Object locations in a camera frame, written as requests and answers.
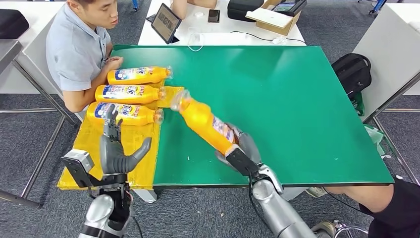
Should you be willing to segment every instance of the floor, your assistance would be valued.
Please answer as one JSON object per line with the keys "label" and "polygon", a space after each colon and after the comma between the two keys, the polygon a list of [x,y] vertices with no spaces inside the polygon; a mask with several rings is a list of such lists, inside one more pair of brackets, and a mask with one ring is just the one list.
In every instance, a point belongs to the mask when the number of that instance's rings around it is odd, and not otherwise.
{"label": "floor", "polygon": [[[114,43],[137,44],[149,3],[150,0],[141,1],[139,11],[133,12],[131,0],[118,1],[120,24],[109,31]],[[322,46],[333,62],[351,52],[368,29],[374,19],[368,15],[370,9],[369,1],[310,0],[298,26],[308,45]],[[405,96],[393,106],[418,108],[420,97]],[[39,95],[0,95],[2,109],[30,107],[49,105]],[[387,113],[380,118],[420,178],[420,115]],[[21,193],[58,119],[56,113],[0,115],[1,189]],[[77,128],[65,123],[29,195],[45,203],[42,209],[31,210],[0,201],[3,237],[72,238],[78,235],[91,199],[84,191],[61,191],[55,186],[63,169],[59,158],[71,149],[76,133]],[[392,174],[407,179],[395,159],[385,162]],[[165,189],[158,190],[157,194],[158,201],[153,204],[135,196],[133,210],[145,238],[272,237],[252,210],[244,188]],[[355,206],[345,197],[340,198]],[[367,228],[371,221],[329,196],[312,198],[302,193],[291,204],[309,226],[322,220],[340,219]],[[128,227],[126,237],[139,237],[133,224]]]}

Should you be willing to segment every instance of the yellow juice bottle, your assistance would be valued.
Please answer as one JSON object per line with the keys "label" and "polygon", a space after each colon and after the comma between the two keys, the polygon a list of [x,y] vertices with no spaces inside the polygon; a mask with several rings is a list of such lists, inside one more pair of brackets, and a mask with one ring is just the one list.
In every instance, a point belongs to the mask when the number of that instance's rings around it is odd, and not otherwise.
{"label": "yellow juice bottle", "polygon": [[141,67],[112,70],[107,75],[108,83],[114,84],[144,84],[159,83],[162,80],[172,78],[172,68],[164,67]]}
{"label": "yellow juice bottle", "polygon": [[86,112],[86,116],[97,123],[103,123],[106,112],[110,105],[114,104],[114,111],[118,111],[116,121],[122,119],[123,125],[147,125],[149,123],[162,123],[163,121],[163,110],[152,110],[147,107],[130,105],[130,104],[118,104],[118,103],[91,103]]}
{"label": "yellow juice bottle", "polygon": [[187,126],[220,153],[225,154],[236,143],[233,130],[215,117],[209,106],[191,98],[188,90],[181,91],[174,97],[171,109],[179,111]]}
{"label": "yellow juice bottle", "polygon": [[165,88],[148,85],[101,85],[96,88],[98,102],[147,104],[165,98]]}

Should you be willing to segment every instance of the bottle cap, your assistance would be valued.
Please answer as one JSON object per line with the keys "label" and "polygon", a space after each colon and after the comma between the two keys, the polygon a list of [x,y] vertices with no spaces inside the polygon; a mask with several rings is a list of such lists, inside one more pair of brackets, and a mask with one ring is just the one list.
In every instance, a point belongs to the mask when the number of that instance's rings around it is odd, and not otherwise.
{"label": "bottle cap", "polygon": [[165,87],[159,88],[159,91],[157,93],[157,97],[159,98],[159,100],[165,99],[165,97],[166,97],[166,89],[165,89]]}
{"label": "bottle cap", "polygon": [[190,91],[188,90],[180,91],[179,93],[175,95],[175,97],[173,97],[171,101],[171,109],[173,111],[179,112],[179,110],[181,109],[182,101],[188,98],[191,98]]}
{"label": "bottle cap", "polygon": [[166,67],[166,79],[173,79],[173,70],[171,66]]}
{"label": "bottle cap", "polygon": [[153,120],[155,121],[155,123],[162,124],[163,119],[164,119],[163,110],[157,109],[155,111],[155,114],[153,115]]}

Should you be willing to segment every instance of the black pants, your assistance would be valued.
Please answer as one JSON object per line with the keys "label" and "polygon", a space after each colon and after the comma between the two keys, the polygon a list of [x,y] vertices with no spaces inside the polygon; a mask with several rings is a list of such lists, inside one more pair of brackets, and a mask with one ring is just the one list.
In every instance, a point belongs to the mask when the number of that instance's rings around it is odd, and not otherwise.
{"label": "black pants", "polygon": [[387,208],[372,213],[360,205],[360,210],[374,217],[369,238],[420,238],[420,186],[414,183],[396,178]]}

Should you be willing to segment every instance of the robotic arm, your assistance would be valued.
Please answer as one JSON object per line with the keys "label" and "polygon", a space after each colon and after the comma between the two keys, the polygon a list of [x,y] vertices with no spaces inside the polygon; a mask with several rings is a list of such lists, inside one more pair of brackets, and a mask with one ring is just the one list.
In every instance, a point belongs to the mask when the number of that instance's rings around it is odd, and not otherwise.
{"label": "robotic arm", "polygon": [[261,162],[254,140],[234,125],[229,126],[238,138],[238,145],[234,144],[225,156],[218,151],[215,154],[226,165],[243,176],[249,176],[252,196],[262,207],[267,224],[275,237],[315,238],[295,209],[281,197],[283,187],[274,171]]}
{"label": "robotic arm", "polygon": [[128,224],[133,197],[127,174],[131,172],[150,150],[151,138],[147,137],[132,155],[124,155],[120,126],[115,123],[118,114],[112,105],[105,116],[104,134],[101,136],[101,167],[103,177],[97,180],[88,174],[94,166],[89,153],[72,149],[62,157],[79,187],[96,187],[99,196],[91,203],[79,238],[122,238]]}

